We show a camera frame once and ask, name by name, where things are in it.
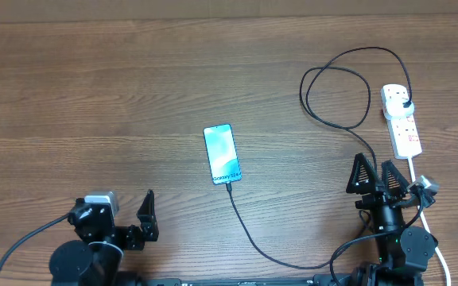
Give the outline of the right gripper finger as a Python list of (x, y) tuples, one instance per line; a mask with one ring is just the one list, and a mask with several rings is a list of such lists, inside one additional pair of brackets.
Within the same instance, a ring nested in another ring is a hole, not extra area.
[(385, 185), (368, 159), (362, 154), (355, 155), (346, 192), (348, 194), (367, 195), (385, 191)]
[(398, 171), (391, 160), (381, 164), (382, 182), (386, 193), (396, 198), (404, 198), (408, 194), (408, 180)]

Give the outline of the black Samsung Galaxy smartphone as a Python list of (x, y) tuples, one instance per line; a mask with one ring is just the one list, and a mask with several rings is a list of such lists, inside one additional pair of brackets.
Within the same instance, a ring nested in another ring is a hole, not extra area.
[(242, 171), (229, 124), (203, 130), (208, 162), (214, 185), (229, 184), (242, 179)]

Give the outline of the white power strip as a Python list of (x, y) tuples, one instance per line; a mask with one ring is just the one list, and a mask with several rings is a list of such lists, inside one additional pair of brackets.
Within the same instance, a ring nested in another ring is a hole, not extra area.
[[(381, 91), (382, 107), (386, 98), (409, 100), (406, 87), (399, 84), (387, 84)], [(422, 153), (420, 138), (413, 114), (394, 120), (387, 120), (390, 139), (396, 159), (413, 158)]]

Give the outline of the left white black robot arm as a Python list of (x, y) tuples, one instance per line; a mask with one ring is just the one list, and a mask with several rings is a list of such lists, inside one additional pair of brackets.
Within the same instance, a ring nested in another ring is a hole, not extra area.
[(65, 242), (50, 257), (53, 285), (145, 284), (139, 274), (119, 268), (126, 251), (142, 251), (147, 242), (158, 239), (153, 191), (147, 191), (137, 211), (138, 226), (116, 226), (117, 213), (118, 200), (112, 191), (76, 200), (67, 220), (79, 238)]

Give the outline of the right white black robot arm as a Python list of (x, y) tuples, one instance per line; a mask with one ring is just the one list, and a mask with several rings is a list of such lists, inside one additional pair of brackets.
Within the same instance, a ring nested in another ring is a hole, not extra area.
[(378, 174), (362, 153), (356, 154), (346, 192), (362, 196), (355, 208), (370, 214), (379, 263), (363, 263), (343, 284), (422, 285), (438, 240), (414, 223), (435, 203), (438, 190), (427, 176), (408, 182), (390, 160)]

